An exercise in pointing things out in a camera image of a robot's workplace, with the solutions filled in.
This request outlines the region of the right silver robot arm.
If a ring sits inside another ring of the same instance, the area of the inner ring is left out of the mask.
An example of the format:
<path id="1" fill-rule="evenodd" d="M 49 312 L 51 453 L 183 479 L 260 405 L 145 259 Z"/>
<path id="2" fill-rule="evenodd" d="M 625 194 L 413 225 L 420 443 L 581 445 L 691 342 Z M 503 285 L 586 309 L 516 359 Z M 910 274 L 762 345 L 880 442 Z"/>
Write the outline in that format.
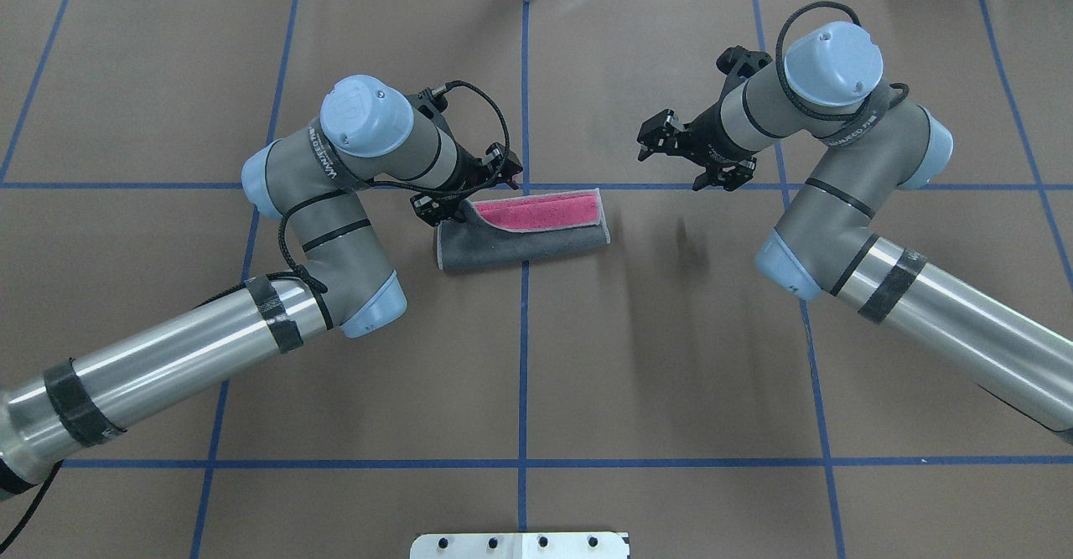
<path id="1" fill-rule="evenodd" d="M 727 80 L 708 109 L 640 124 L 640 159 L 685 158 L 701 170 L 694 191 L 733 191 L 754 177 L 759 152 L 808 132 L 826 150 L 759 250 L 759 271 L 802 300 L 828 294 L 900 330 L 1069 442 L 1069 339 L 874 233 L 893 193 L 946 168 L 953 136 L 885 79 L 869 32 L 827 23 L 792 44 L 780 36 L 773 54 L 729 48 L 718 67 Z"/>

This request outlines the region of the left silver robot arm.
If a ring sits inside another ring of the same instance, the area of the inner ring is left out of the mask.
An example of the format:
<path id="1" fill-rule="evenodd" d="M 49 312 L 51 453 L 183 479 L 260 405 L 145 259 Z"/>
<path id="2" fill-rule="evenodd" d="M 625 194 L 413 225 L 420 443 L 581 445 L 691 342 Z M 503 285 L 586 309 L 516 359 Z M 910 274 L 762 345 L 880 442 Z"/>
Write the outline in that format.
<path id="1" fill-rule="evenodd" d="M 449 80 L 406 95 L 372 75 L 350 75 L 310 123 L 248 158 L 244 193 L 278 220 L 284 273 L 249 277 L 187 313 L 4 391 L 3 500 L 42 486 L 80 448 L 111 443 L 324 330 L 357 338 L 402 317 L 405 292 L 361 191 L 409 191 L 418 219 L 438 225 L 470 195 L 515 186 L 524 170 L 509 138 L 480 157 L 460 146 L 443 114 L 446 93 L 460 86 Z"/>

